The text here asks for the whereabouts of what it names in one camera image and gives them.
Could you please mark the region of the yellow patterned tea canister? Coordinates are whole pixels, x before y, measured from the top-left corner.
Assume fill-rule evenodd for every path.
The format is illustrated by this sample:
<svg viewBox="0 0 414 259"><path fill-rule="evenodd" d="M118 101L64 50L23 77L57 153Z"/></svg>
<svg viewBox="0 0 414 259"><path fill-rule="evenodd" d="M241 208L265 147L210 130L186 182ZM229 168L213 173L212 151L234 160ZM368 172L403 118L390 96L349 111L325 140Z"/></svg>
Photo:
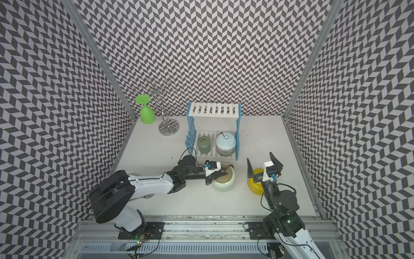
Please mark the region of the yellow patterned tea canister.
<svg viewBox="0 0 414 259"><path fill-rule="evenodd" d="M263 172L264 172L263 168L256 168L253 170L254 174L259 174ZM262 184L260 182L255 183L252 178L248 179L248 188L252 193L256 195L262 195L264 193Z"/></svg>

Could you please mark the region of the cream canister brown lid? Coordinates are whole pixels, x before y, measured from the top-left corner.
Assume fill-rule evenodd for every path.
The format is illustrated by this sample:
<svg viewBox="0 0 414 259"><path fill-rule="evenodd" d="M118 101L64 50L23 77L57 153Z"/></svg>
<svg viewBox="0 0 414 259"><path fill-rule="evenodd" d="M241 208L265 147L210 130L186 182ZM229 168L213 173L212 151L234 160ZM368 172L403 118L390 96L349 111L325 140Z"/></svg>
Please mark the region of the cream canister brown lid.
<svg viewBox="0 0 414 259"><path fill-rule="evenodd" d="M236 181L236 174L232 164L222 164L225 176L216 179L212 185L213 188L219 192L228 192L232 190Z"/></svg>

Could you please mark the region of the light blue tea canister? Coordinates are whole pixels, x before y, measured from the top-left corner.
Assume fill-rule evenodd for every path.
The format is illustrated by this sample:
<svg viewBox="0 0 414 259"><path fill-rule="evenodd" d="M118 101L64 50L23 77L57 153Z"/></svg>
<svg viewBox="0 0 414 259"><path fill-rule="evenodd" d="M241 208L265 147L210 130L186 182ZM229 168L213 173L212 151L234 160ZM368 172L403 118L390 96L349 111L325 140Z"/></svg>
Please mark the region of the light blue tea canister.
<svg viewBox="0 0 414 259"><path fill-rule="evenodd" d="M231 156L236 150L236 138L230 132L221 132L216 138L216 150L222 156Z"/></svg>

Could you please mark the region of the blue white two-tier shelf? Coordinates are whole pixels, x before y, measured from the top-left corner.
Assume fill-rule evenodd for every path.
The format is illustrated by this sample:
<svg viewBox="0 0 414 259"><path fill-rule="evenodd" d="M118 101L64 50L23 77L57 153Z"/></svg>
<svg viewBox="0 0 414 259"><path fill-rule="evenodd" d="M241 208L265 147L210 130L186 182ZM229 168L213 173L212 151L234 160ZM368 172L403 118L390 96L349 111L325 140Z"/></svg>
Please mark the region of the blue white two-tier shelf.
<svg viewBox="0 0 414 259"><path fill-rule="evenodd" d="M188 102L186 118L188 133L185 146L190 155L200 159L210 160L238 160L240 150L240 121L241 103L201 103ZM216 150L216 138L221 132L230 132L236 138L236 150L231 156L222 156ZM208 136L211 139L211 151L209 154L201 154L197 147L198 138Z"/></svg>

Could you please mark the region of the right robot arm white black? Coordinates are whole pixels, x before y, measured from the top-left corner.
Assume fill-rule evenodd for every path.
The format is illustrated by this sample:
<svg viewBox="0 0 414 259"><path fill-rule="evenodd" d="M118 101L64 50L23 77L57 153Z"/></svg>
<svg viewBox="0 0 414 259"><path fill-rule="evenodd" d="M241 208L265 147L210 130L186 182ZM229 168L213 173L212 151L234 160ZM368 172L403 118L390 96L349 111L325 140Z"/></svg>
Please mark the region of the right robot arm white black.
<svg viewBox="0 0 414 259"><path fill-rule="evenodd" d="M270 214L263 220L264 238L275 239L268 243L269 259L281 259L286 253L294 259L324 259L325 256L313 241L303 220L297 214L300 206L297 191L290 185L279 183L283 164L270 153L270 161L263 165L263 173L254 173L250 160L247 160L248 178L261 183L262 198L267 201L266 210Z"/></svg>

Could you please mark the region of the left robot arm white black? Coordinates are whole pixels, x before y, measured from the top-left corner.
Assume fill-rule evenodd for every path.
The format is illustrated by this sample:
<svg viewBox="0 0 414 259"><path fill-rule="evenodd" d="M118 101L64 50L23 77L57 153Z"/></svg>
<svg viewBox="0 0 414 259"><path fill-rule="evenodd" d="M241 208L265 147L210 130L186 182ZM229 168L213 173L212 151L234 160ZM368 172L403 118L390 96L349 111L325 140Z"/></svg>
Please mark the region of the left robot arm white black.
<svg viewBox="0 0 414 259"><path fill-rule="evenodd" d="M138 209L127 205L130 200L176 193L186 186L188 180L201 179L210 185L226 175L220 162L207 160L199 165L192 155L184 156L171 171L156 177L129 175L119 170L90 191L90 210L96 223L113 222L123 232L142 234L147 223Z"/></svg>

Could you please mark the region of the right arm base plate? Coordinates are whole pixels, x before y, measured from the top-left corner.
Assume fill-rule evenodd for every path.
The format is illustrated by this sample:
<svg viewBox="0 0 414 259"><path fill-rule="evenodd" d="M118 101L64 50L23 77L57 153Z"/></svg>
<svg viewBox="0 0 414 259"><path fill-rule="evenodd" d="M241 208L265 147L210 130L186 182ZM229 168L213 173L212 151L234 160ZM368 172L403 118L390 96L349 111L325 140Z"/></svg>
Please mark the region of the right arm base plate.
<svg viewBox="0 0 414 259"><path fill-rule="evenodd" d="M249 232L251 240L259 240L268 238L268 235L264 229L263 222L249 221L244 225L245 229Z"/></svg>

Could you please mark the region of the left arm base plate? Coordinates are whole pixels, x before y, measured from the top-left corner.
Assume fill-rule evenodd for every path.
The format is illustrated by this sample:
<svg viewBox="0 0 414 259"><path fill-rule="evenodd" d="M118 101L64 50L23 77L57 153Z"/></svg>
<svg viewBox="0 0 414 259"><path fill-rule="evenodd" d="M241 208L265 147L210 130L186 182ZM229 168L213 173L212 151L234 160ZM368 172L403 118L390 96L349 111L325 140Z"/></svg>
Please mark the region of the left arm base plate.
<svg viewBox="0 0 414 259"><path fill-rule="evenodd" d="M128 232L124 228L120 229L119 240L138 241L140 238L146 240L160 240L165 228L165 223L161 221L146 222L138 229Z"/></svg>

